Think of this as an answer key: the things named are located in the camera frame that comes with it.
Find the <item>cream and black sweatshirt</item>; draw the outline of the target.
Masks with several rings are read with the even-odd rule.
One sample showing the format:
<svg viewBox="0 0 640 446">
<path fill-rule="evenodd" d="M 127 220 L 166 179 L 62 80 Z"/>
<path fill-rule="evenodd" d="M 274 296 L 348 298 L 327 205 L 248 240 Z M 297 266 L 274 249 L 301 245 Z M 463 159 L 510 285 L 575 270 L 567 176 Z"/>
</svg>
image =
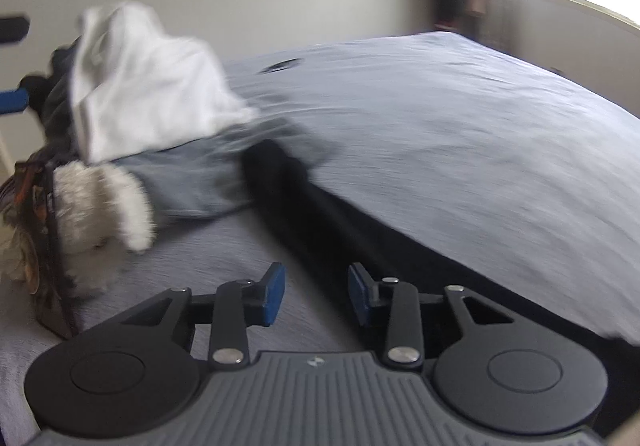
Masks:
<svg viewBox="0 0 640 446">
<path fill-rule="evenodd" d="M 601 360 L 608 373 L 608 394 L 594 422 L 597 433 L 613 433 L 638 412 L 639 350 L 634 345 L 602 338 L 361 212 L 315 185 L 305 164 L 273 140 L 242 152 L 241 173 L 268 231 L 346 318 L 355 317 L 346 285 L 348 267 L 354 263 L 362 264 L 375 280 L 397 277 L 430 294 L 461 284 L 585 346 Z"/>
</svg>

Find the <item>brown patterned bag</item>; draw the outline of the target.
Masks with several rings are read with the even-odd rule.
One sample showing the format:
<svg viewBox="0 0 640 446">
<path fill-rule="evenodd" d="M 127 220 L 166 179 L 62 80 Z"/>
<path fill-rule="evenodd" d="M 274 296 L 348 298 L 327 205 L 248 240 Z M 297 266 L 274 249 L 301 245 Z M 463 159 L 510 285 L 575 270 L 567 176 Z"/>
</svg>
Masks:
<svg viewBox="0 0 640 446">
<path fill-rule="evenodd" d="M 54 171 L 57 159 L 42 153 L 15 164 L 1 186 L 2 217 L 17 237 L 17 271 L 22 275 L 36 320 L 60 338 L 79 333 L 58 236 Z"/>
</svg>

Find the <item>white cloth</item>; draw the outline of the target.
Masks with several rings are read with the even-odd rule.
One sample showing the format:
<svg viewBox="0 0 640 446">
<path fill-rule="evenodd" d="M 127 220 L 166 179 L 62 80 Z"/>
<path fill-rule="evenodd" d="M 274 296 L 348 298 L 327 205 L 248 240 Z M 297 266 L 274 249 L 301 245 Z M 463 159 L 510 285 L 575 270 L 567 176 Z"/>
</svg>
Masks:
<svg viewBox="0 0 640 446">
<path fill-rule="evenodd" d="M 207 42 L 168 35 L 149 6 L 91 7 L 78 28 L 70 112 L 87 164 L 175 148 L 258 115 Z"/>
</svg>

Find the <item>grey folded garment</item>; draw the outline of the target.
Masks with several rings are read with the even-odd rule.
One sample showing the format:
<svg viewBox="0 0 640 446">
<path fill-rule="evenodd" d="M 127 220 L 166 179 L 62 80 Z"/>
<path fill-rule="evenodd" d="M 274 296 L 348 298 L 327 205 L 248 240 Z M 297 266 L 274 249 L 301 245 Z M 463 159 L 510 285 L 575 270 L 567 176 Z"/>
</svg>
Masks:
<svg viewBox="0 0 640 446">
<path fill-rule="evenodd" d="M 177 148 L 87 166 L 74 148 L 67 80 L 51 82 L 37 112 L 47 149 L 61 163 L 54 171 L 61 217 L 117 221 L 122 215 L 140 215 L 159 224 L 213 219 L 247 205 L 240 155 L 255 143 L 273 140 L 309 166 L 329 158 L 331 145 L 293 120 L 282 94 L 258 94 L 247 102 L 257 110 L 257 119 L 250 123 Z"/>
</svg>

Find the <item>white fluffy plush toy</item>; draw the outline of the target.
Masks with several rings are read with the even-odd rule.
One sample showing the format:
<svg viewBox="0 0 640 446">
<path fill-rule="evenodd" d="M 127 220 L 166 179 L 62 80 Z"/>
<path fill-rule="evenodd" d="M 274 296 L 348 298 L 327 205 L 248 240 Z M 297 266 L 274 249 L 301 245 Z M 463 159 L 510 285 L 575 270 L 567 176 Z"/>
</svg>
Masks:
<svg viewBox="0 0 640 446">
<path fill-rule="evenodd" d="M 117 279 L 128 254 L 153 245 L 153 210 L 142 182 L 111 163 L 71 161 L 53 171 L 53 189 L 70 295 L 89 299 L 102 294 Z"/>
</svg>

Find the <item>black label on sheet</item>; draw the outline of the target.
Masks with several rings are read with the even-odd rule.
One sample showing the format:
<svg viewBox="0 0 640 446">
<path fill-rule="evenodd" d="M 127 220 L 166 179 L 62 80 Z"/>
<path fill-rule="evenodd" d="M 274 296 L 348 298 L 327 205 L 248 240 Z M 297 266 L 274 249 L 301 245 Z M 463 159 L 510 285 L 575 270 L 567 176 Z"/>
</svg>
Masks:
<svg viewBox="0 0 640 446">
<path fill-rule="evenodd" d="M 262 69 L 262 71 L 260 71 L 260 74 L 277 73 L 277 72 L 286 71 L 286 70 L 289 70 L 290 68 L 295 68 L 296 66 L 299 66 L 303 62 L 304 60 L 300 58 L 286 59 L 283 61 L 279 61 L 277 63 L 273 63 L 272 65 L 266 66 L 265 68 Z"/>
</svg>

